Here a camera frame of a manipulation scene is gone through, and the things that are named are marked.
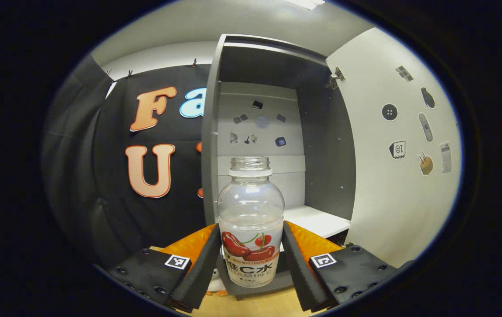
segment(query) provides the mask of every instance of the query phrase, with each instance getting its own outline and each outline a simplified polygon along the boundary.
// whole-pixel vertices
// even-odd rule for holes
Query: cabinet door
[[[345,77],[337,85],[355,142],[355,205],[347,243],[398,267],[425,250],[456,199],[462,171],[456,114],[426,65],[377,28],[326,61]]]

